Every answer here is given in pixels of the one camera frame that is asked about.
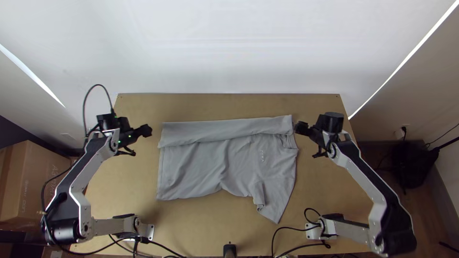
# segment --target cardboard box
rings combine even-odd
[[[40,228],[41,189],[46,180],[65,171],[70,160],[31,141],[0,150],[0,229],[26,231]],[[45,203],[63,178],[48,183]]]

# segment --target printed logo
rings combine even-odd
[[[260,150],[260,160],[264,162],[264,151]]]

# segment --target wooden floor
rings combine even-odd
[[[392,144],[359,143],[364,160],[375,168],[381,158],[389,153]],[[390,166],[390,158],[381,167]],[[398,258],[430,258],[430,257],[459,257],[459,254],[438,244],[439,241],[449,243],[449,237],[441,220],[436,203],[427,183],[416,189],[406,190],[403,194],[390,172],[378,171],[378,174],[398,194],[402,205],[413,219],[417,248],[415,252],[397,256]],[[360,254],[360,257],[371,257]]]

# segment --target shirt sleeve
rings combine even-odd
[[[199,122],[165,122],[158,148],[229,140],[258,133],[293,134],[292,115]]]
[[[292,194],[295,178],[281,177],[258,181],[252,185],[253,203],[257,211],[274,223],[279,223]]]

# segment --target light strip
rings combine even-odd
[[[2,44],[0,44],[0,51],[5,54],[15,65],[17,65],[25,74],[27,74],[30,79],[32,79],[38,86],[40,86],[46,93],[48,93],[53,99],[55,99],[59,104],[63,107],[64,104],[56,97],[56,95],[51,91],[48,86],[44,82],[40,80],[19,58],[17,58],[13,53],[11,53],[8,49],[6,49]]]
[[[400,70],[400,68],[402,68],[402,66],[416,53],[416,51],[424,44],[424,42],[427,41],[427,39],[429,39],[429,37],[438,29],[438,27],[446,20],[446,18],[448,18],[448,16],[454,11],[454,9],[459,5],[459,0],[456,0],[452,5],[451,7],[445,12],[445,14],[443,14],[443,16],[440,18],[440,20],[438,20],[435,25],[429,30],[429,32],[424,36],[424,38],[417,44],[417,46],[405,57],[405,59],[402,61],[402,63],[397,67],[397,69],[391,74],[391,76],[389,76],[389,78],[387,78],[387,80],[381,85],[381,87],[379,87],[374,93],[373,95],[371,95],[367,101],[365,101],[352,115],[350,115],[348,117],[348,119],[351,119],[353,116],[355,116],[355,114],[357,114],[357,112],[360,111],[360,109],[362,109],[362,107],[368,103],[368,101],[370,101],[370,99],[376,95],[376,93],[378,93],[378,91],[380,91],[382,89],[382,87],[384,87],[384,85],[386,85],[386,83],[398,72],[398,70]]]

